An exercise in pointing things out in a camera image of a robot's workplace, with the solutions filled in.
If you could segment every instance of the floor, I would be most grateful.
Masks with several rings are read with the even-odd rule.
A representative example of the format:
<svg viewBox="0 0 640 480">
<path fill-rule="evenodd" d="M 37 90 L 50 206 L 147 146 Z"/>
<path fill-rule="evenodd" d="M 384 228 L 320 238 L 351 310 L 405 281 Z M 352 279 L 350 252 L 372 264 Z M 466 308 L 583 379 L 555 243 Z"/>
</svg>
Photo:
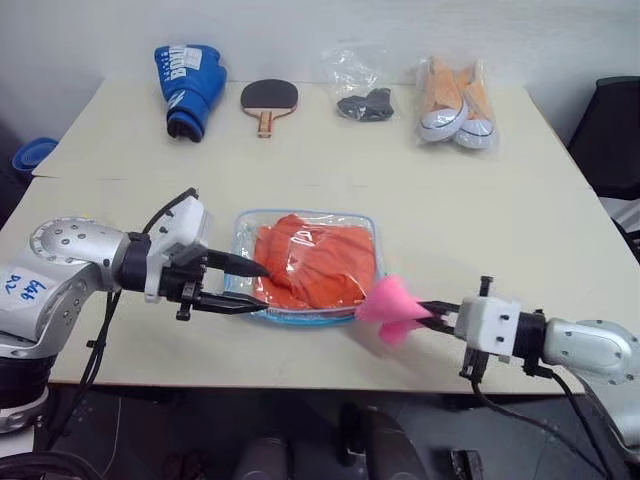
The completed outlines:
<svg viewBox="0 0 640 480">
<path fill-rule="evenodd" d="M 456 478 L 446 461 L 452 448 L 477 450 L 486 479 L 601 478 L 536 428 L 486 408 L 459 408 L 460 401 L 469 398 L 237 389 L 164 390 L 150 395 L 155 401 L 91 393 L 74 415 L 70 434 L 58 442 L 57 449 L 78 453 L 97 470 L 104 470 L 111 457 L 122 398 L 117 451 L 108 479 L 161 479 L 167 454 L 191 451 L 202 459 L 206 479 L 231 479 L 247 442 L 274 434 L 292 442 L 297 480 L 366 479 L 364 461 L 344 468 L 337 463 L 332 446 L 340 407 L 346 401 L 355 401 L 377 406 L 400 423 L 430 479 Z M 584 404 L 603 443 L 604 427 Z M 525 401 L 511 407 L 557 425 L 597 462 L 566 399 Z M 608 444 L 606 449 L 619 469 L 619 478 L 631 478 Z"/>
</svg>

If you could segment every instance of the plastic bag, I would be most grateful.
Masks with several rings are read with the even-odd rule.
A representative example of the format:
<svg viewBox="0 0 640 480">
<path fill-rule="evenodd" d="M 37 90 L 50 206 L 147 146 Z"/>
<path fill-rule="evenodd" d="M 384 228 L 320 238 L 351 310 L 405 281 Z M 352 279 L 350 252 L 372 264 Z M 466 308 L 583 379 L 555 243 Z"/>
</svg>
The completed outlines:
<svg viewBox="0 0 640 480">
<path fill-rule="evenodd" d="M 391 85 L 385 72 L 387 51 L 379 47 L 330 50 L 322 55 L 322 67 L 340 115 L 359 122 L 391 118 Z"/>
<path fill-rule="evenodd" d="M 426 143 L 452 139 L 471 149 L 496 144 L 482 63 L 454 71 L 438 57 L 420 63 L 416 79 L 417 134 Z"/>
<path fill-rule="evenodd" d="M 225 289 L 269 303 L 252 315 L 294 325 L 353 318 L 381 276 L 371 219 L 329 212 L 254 210 L 236 221 L 232 251 L 262 263 L 268 278 L 227 276 Z"/>
</svg>

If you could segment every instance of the paddle handle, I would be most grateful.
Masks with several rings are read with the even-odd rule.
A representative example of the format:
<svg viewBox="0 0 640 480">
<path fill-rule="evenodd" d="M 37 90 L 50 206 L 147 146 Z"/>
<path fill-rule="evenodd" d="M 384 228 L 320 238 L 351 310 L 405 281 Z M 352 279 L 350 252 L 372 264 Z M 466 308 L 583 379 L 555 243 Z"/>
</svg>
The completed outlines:
<svg viewBox="0 0 640 480">
<path fill-rule="evenodd" d="M 273 113 L 270 110 L 260 112 L 260 122 L 258 123 L 258 137 L 270 138 L 272 125 Z"/>
</svg>

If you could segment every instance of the orange cloth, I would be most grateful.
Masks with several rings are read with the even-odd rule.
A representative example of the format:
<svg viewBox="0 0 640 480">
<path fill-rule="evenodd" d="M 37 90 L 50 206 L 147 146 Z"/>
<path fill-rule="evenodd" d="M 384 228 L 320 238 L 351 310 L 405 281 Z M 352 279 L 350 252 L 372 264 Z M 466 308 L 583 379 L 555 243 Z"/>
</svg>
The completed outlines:
<svg viewBox="0 0 640 480">
<path fill-rule="evenodd" d="M 305 224 L 291 214 L 260 227 L 254 260 L 271 273 L 255 296 L 291 310 L 358 305 L 375 280 L 375 254 L 363 227 Z"/>
</svg>

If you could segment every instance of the handwritten label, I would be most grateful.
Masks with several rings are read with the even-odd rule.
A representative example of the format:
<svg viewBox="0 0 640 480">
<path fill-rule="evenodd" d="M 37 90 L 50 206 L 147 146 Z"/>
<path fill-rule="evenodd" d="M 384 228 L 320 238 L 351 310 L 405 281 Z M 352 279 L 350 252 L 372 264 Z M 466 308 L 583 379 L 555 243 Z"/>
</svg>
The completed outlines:
<svg viewBox="0 0 640 480">
<path fill-rule="evenodd" d="M 30 307 L 40 303 L 54 282 L 48 278 L 20 267 L 13 267 L 4 274 L 0 308 Z"/>
</svg>

